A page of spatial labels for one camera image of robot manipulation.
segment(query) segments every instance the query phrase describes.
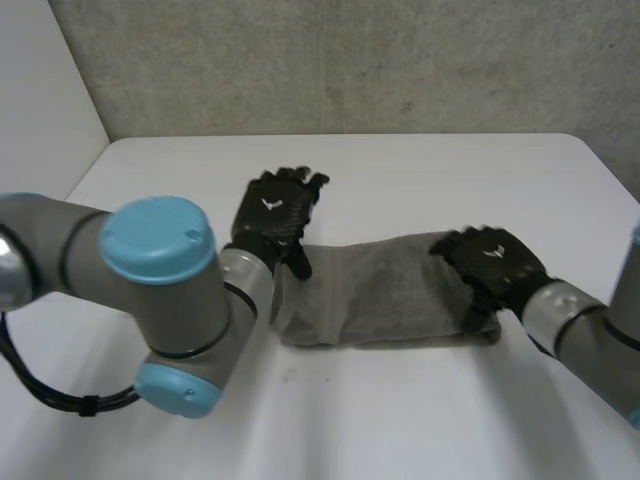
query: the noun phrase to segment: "robotic arm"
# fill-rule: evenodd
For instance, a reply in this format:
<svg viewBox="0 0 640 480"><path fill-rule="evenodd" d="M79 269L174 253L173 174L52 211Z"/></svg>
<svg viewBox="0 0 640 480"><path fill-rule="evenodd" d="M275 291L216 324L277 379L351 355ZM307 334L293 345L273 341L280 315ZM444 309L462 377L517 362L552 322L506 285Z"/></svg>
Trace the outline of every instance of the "robotic arm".
<svg viewBox="0 0 640 480"><path fill-rule="evenodd" d="M634 428L640 429L640 235L636 233L611 305L549 277L506 230L452 232L431 250L471 286L468 328L506 308L538 348L557 358Z"/></svg>
<svg viewBox="0 0 640 480"><path fill-rule="evenodd" d="M1 196L0 310L57 291L130 313L150 349L137 395L203 417L254 323L270 314L276 264L311 276L300 239L329 179L316 174L305 183L309 173L283 168L253 180L220 253L204 212L183 198L152 197L108 213L35 194ZM108 409L87 398L80 415Z"/></svg>

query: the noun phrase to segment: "white wall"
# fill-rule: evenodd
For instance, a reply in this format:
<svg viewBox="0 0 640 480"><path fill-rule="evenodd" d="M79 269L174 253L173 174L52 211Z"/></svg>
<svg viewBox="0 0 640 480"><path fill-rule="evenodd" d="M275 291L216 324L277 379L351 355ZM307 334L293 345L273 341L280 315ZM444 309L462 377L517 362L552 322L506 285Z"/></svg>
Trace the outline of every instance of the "white wall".
<svg viewBox="0 0 640 480"><path fill-rule="evenodd" d="M0 193L65 198L109 141L46 0L0 0Z"/></svg>

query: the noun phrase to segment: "white table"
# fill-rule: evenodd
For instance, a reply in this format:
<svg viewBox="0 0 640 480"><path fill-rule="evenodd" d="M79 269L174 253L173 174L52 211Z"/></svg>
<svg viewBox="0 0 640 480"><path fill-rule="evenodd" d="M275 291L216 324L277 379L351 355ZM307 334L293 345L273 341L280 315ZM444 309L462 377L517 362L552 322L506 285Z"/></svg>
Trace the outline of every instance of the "white table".
<svg viewBox="0 0 640 480"><path fill-rule="evenodd" d="M69 200L113 210L181 195L220 244L250 176L307 164L329 174L308 243L349 244L490 224L552 274L606 301L640 207L565 135L129 139ZM258 328L223 400L203 420L138 402L96 419L36 403L0 374L2 479L632 479L640 433L514 317L496 346L300 351ZM145 355L122 313L52 295L12 315L36 375L76 394L131 383Z"/></svg>

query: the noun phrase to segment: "black stripe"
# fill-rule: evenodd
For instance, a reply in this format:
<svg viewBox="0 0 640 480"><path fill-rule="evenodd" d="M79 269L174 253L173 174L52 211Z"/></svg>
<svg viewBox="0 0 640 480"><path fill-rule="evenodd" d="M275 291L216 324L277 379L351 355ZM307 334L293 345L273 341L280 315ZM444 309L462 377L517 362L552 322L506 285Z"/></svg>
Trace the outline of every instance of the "black stripe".
<svg viewBox="0 0 640 480"><path fill-rule="evenodd" d="M230 326L231 326L231 318L227 319L227 324L224 326L224 328L218 334L217 337L215 337L210 342L205 343L203 346L201 346L200 348L197 348L195 350L189 350L188 352L181 352L181 353L166 353L166 352L161 352L159 350L156 350L155 348L151 348L151 350L156 355L159 355L159 356L164 357L164 358L170 358L172 360L183 360L185 358L195 357L196 355L200 355L201 353L206 352L210 348L213 348L216 345L216 343L218 343L220 340L222 340L224 338L224 336L229 331L229 327Z"/></svg>
<svg viewBox="0 0 640 480"><path fill-rule="evenodd" d="M258 318L258 307L256 307L256 304L253 301L253 298L247 295L244 290L241 290L235 285L232 285L231 283L227 283L227 282L224 282L224 288L229 290L231 293L235 293L244 301L244 303L247 304L247 307L249 307L251 309L251 312L253 313L254 320Z"/></svg>
<svg viewBox="0 0 640 480"><path fill-rule="evenodd" d="M553 342L553 354L556 358L560 358L559 352L560 352L560 344L562 343L562 340L564 339L564 336L567 334L567 332L569 331L569 329L573 326L573 324L575 323L575 321L580 318L583 315L587 315L595 310L600 310L600 309L604 309L607 308L604 305L594 305L592 307L588 307L585 308L584 310L582 310L580 313L578 313L575 317L570 318L569 320L567 320L564 325L562 326L562 328L560 329L560 331L558 332L558 334L556 335L556 341Z"/></svg>
<svg viewBox="0 0 640 480"><path fill-rule="evenodd" d="M604 328L609 335L618 340L620 343L624 343L627 347L632 348L636 352L640 352L640 341L630 337L624 332L621 332L608 320L605 322Z"/></svg>
<svg viewBox="0 0 640 480"><path fill-rule="evenodd" d="M69 255L69 251L71 250L71 245L73 244L74 238L78 235L82 227L84 227L90 220L93 220L100 215L107 215L109 212L97 211L91 212L86 217L82 217L79 219L76 224L71 229L69 236L67 237L67 241L62 247L62 252L60 253L60 261L58 262L58 275L60 276L60 283L62 284L62 288L64 288L65 292L72 296L77 296L71 288L71 283L69 283L69 272L67 272L67 256Z"/></svg>

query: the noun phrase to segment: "concrete wall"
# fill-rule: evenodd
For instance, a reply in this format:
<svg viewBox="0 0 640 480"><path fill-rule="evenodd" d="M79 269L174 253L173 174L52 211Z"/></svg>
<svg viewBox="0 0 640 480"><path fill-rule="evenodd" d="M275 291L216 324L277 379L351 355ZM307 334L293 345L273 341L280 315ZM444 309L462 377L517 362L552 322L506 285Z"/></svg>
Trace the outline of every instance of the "concrete wall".
<svg viewBox="0 0 640 480"><path fill-rule="evenodd" d="M0 193L65 198L109 144L46 0L0 0Z"/></svg>
<svg viewBox="0 0 640 480"><path fill-rule="evenodd" d="M566 132L640 194L639 0L50 0L112 140Z"/></svg>

